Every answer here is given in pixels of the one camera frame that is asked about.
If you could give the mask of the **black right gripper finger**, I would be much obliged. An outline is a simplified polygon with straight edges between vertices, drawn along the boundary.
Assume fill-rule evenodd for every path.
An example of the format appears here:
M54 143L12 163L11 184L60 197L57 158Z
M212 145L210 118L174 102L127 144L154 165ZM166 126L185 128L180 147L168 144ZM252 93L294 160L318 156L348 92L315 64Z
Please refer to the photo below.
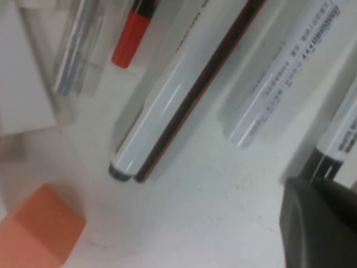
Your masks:
M289 178L279 219L287 267L356 267L356 192Z

